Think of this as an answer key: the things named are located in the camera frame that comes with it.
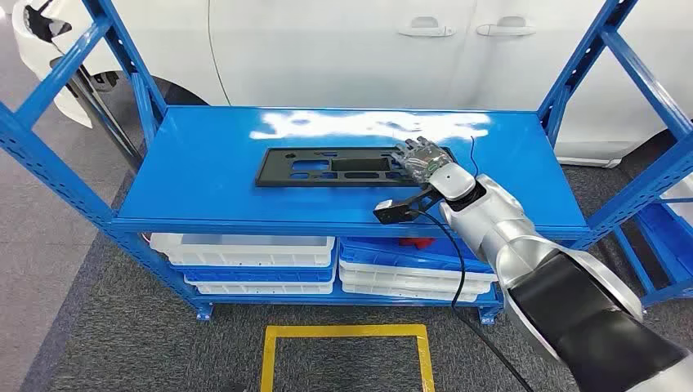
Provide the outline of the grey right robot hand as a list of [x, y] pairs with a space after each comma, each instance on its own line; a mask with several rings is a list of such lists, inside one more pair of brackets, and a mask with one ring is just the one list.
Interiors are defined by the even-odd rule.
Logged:
[[430, 185], [443, 198], [458, 201], [468, 196], [476, 186], [475, 177], [457, 164], [437, 144], [418, 136], [396, 145], [391, 154], [420, 185]]

